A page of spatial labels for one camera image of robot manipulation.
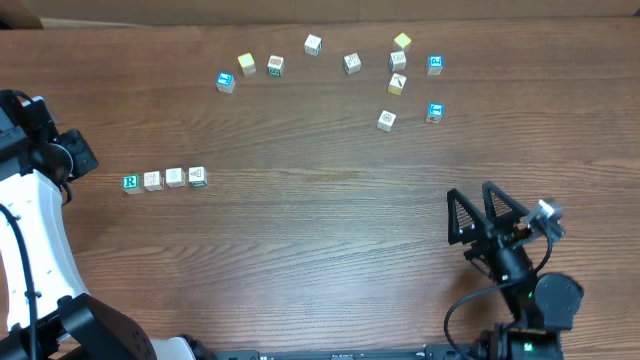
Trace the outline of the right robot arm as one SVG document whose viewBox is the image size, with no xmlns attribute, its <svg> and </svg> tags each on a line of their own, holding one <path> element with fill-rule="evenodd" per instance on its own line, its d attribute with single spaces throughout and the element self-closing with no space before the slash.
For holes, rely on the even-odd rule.
<svg viewBox="0 0 640 360">
<path fill-rule="evenodd" d="M 456 301 L 447 311 L 443 331 L 449 347 L 463 359 L 562 359 L 561 333 L 573 328 L 584 288 L 557 272 L 542 273 L 554 245 L 565 236 L 564 207 L 541 199 L 531 210 L 492 182 L 482 185 L 484 209 L 462 192 L 447 192 L 448 242 L 470 248 L 464 257 L 494 284 Z M 493 291 L 502 294 L 512 316 L 463 348 L 450 332 L 453 313 Z"/>
</svg>

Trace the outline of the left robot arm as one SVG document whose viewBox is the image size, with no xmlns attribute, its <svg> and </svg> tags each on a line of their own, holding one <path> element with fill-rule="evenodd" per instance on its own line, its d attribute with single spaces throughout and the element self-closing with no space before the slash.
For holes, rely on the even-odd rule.
<svg viewBox="0 0 640 360">
<path fill-rule="evenodd" d="M 89 294 L 62 210 L 70 184 L 98 161 L 82 134 L 58 132 L 41 97 L 1 93 L 1 258 L 9 296 L 4 359 L 48 359 L 66 339 L 70 359 L 209 359 L 182 335 L 152 340 L 131 318 Z"/>
</svg>

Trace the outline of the white block green triangle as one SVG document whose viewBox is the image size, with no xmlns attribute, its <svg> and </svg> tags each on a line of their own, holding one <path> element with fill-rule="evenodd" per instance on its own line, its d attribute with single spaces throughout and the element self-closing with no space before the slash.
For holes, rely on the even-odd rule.
<svg viewBox="0 0 640 360">
<path fill-rule="evenodd" d="M 204 187 L 208 184 L 207 171 L 203 166 L 188 169 L 188 181 L 192 187 Z"/>
</svg>

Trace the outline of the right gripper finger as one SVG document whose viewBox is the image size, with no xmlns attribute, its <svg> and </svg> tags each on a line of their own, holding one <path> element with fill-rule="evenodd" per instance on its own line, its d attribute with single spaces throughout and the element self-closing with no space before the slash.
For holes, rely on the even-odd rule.
<svg viewBox="0 0 640 360">
<path fill-rule="evenodd" d="M 484 241 L 493 230 L 489 219 L 459 190 L 447 192 L 448 242 L 468 244 Z"/>
<path fill-rule="evenodd" d="M 511 198 L 493 182 L 482 185 L 486 217 L 494 225 L 517 225 L 529 210 Z"/>
</svg>

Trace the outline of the green R block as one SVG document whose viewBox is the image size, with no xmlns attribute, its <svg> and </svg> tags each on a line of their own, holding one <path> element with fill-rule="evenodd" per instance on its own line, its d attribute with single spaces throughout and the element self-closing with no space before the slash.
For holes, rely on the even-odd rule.
<svg viewBox="0 0 640 360">
<path fill-rule="evenodd" d="M 123 177 L 122 189 L 127 194 L 142 193 L 144 189 L 140 184 L 140 177 L 138 174 L 129 174 Z"/>
</svg>

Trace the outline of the plain white block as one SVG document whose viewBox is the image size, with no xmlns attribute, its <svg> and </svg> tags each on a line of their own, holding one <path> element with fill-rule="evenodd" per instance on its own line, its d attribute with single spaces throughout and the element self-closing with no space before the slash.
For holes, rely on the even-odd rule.
<svg viewBox="0 0 640 360">
<path fill-rule="evenodd" d="M 165 170 L 165 180 L 168 187 L 184 187 L 186 174 L 182 168 L 168 168 Z"/>
</svg>

